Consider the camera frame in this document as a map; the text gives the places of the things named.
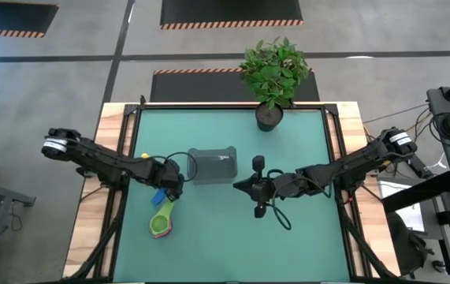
green tabletop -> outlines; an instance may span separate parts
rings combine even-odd
[[[258,129],[254,110],[143,110],[135,157],[176,151],[237,151],[235,181],[253,174],[264,155],[266,170],[284,172],[329,162],[319,110],[285,110],[272,132]],[[187,174],[187,157],[174,157]],[[115,282],[302,282],[349,280],[334,199],[323,195],[278,200],[287,231],[267,210],[255,219],[250,197],[232,184],[184,184],[172,211],[173,229],[159,239],[149,221],[159,207],[155,190],[131,182],[121,231]]]

orange and black striped border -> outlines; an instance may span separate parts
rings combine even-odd
[[[156,74],[175,74],[175,73],[238,73],[242,72],[242,68],[212,68],[212,69],[164,69],[155,70]]]
[[[44,32],[0,30],[0,36],[42,38],[42,37],[44,37],[44,35],[45,35]]]
[[[265,20],[265,21],[219,21],[203,23],[172,23],[162,24],[162,30],[180,30],[193,28],[250,28],[250,27],[273,27],[273,26],[296,26],[303,25],[303,20]]]

black rubber mat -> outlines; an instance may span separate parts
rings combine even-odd
[[[255,96],[240,80],[240,68],[158,70],[154,72],[151,102],[254,102]],[[319,102],[312,72],[295,91],[295,101]]]
[[[0,36],[41,38],[57,11],[56,5],[0,2]]]
[[[303,24],[298,0],[163,0],[162,29]]]

green leaves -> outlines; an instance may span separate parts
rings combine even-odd
[[[284,38],[282,43],[264,43],[246,49],[246,61],[240,64],[240,79],[255,93],[259,102],[272,109],[275,104],[287,106],[295,95],[295,87],[308,78],[310,68],[303,53]]]

concrete floor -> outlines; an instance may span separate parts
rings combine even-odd
[[[114,54],[127,0],[59,3],[45,38],[0,38],[0,57]],[[137,1],[124,54],[236,53],[278,35],[306,52],[450,50],[450,0],[300,0],[301,27],[187,31],[159,29],[160,3]],[[358,101],[366,121],[424,103],[429,88],[450,86],[450,57],[400,56],[307,61],[321,100]],[[122,62],[111,100],[148,98],[156,69],[225,68],[239,62]],[[33,208],[17,209],[23,230],[2,237],[0,283],[60,278],[83,179],[73,164],[45,159],[39,151],[50,127],[93,136],[110,67],[110,62],[0,63],[0,185],[38,197]],[[407,128],[422,110],[368,127],[374,134],[394,125]],[[429,134],[418,145],[426,164],[440,158],[441,145]]]

